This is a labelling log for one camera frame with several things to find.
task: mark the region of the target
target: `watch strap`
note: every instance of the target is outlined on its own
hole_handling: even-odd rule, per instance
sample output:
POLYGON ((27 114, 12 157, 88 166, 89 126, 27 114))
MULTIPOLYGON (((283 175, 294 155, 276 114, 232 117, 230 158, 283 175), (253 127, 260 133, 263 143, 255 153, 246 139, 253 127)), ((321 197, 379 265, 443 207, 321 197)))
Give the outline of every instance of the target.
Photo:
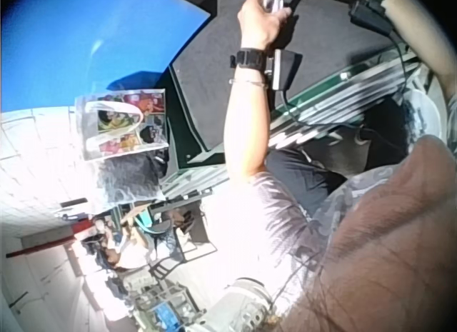
POLYGON ((265 71, 266 54, 262 50, 242 48, 236 53, 236 56, 231 56, 231 67, 245 69, 254 69, 265 71))

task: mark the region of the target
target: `black device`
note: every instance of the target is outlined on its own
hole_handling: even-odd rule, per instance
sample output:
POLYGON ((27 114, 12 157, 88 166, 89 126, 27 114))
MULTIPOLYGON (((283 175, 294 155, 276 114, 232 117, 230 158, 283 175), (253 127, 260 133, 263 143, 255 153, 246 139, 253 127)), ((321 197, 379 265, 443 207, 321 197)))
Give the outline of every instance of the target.
POLYGON ((266 67, 266 54, 262 50, 242 48, 236 56, 230 56, 230 67, 236 68, 236 66, 263 73, 266 67))
POLYGON ((384 36, 390 36, 393 26, 386 17, 386 9, 382 7, 384 0, 357 0, 349 16, 351 23, 384 36))

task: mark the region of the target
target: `dark gray surface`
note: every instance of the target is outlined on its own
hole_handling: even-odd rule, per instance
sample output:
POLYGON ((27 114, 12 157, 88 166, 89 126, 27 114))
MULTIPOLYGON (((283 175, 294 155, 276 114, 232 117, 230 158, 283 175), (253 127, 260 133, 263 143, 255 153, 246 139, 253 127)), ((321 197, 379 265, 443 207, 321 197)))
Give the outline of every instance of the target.
MULTIPOLYGON (((236 14, 244 0, 219 0, 218 16, 173 63, 192 119, 211 149, 222 142, 229 99, 229 55, 239 48, 236 14)), ((390 41, 349 21, 348 6, 334 0, 302 0, 286 49, 303 55, 288 96, 390 46, 390 41)))

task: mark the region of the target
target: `white wall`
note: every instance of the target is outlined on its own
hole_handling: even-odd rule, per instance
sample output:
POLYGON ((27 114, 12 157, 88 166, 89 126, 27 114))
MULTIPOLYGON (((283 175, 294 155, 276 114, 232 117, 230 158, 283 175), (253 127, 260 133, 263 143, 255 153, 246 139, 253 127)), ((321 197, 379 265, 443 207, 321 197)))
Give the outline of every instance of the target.
POLYGON ((104 332, 101 312, 95 312, 81 290, 63 246, 27 256, 5 258, 21 248, 15 238, 3 238, 1 279, 7 303, 29 293, 11 310, 24 332, 104 332))
POLYGON ((3 295, 3 291, 0 286, 0 331, 2 332, 24 332, 21 326, 18 324, 14 314, 8 307, 8 303, 3 295))

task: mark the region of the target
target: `skin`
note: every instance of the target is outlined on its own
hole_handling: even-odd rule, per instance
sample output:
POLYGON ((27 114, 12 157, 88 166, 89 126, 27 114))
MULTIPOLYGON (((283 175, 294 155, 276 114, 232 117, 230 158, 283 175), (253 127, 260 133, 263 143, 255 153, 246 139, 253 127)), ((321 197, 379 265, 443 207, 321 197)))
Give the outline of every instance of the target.
MULTIPOLYGON (((241 47, 267 50, 291 13, 267 14, 260 2, 246 0, 238 14, 241 47)), ((415 0, 383 5, 450 99, 457 60, 437 24, 415 0)), ((270 115, 266 90, 247 82, 263 82, 262 74, 237 68, 234 78, 224 147, 231 180, 243 183, 266 170, 270 115)), ((367 193, 345 217, 314 288, 282 330, 447 331, 457 313, 456 188, 450 152, 434 138, 421 140, 389 185, 367 193)))

